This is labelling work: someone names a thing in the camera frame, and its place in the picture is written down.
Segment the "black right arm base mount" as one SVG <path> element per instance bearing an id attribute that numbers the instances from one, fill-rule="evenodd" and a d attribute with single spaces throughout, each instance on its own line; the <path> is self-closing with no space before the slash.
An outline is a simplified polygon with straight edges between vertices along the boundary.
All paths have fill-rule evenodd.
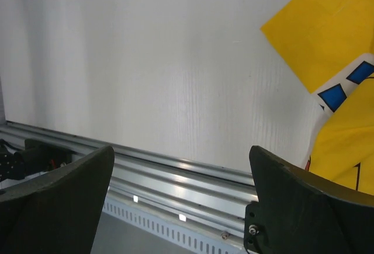
<path id="1" fill-rule="evenodd" d="M 1 139 L 1 181 L 22 180 L 71 162 L 72 151 L 63 147 L 29 138 L 20 149 Z"/>

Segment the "aluminium frame rail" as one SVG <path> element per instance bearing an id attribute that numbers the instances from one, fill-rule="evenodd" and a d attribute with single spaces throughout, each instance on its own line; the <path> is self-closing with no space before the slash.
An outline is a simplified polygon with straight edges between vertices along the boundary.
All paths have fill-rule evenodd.
<path id="1" fill-rule="evenodd" d="M 250 174 L 119 145 L 113 149 L 106 199 L 242 246 L 245 207 L 257 200 Z"/>

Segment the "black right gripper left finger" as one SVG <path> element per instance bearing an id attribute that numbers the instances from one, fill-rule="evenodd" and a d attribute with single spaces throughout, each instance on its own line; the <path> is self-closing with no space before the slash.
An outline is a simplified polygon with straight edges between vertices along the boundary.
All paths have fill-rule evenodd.
<path id="1" fill-rule="evenodd" d="M 105 146 L 1 190 L 1 253 L 90 253 L 115 161 Z"/>

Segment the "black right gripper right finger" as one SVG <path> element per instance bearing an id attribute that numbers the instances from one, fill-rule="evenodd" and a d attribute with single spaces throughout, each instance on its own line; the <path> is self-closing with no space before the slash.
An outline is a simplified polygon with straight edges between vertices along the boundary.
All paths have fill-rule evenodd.
<path id="1" fill-rule="evenodd" d="M 373 196 L 288 163 L 249 153 L 258 196 L 245 209 L 244 248 L 255 253 L 373 253 Z"/>

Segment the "yellow cartoon placemat cloth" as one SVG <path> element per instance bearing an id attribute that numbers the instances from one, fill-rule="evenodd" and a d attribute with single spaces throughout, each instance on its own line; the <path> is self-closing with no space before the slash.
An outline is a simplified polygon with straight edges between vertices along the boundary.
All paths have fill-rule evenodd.
<path id="1" fill-rule="evenodd" d="M 327 115 L 306 169 L 373 194 L 373 0 L 291 0 L 261 30 Z"/>

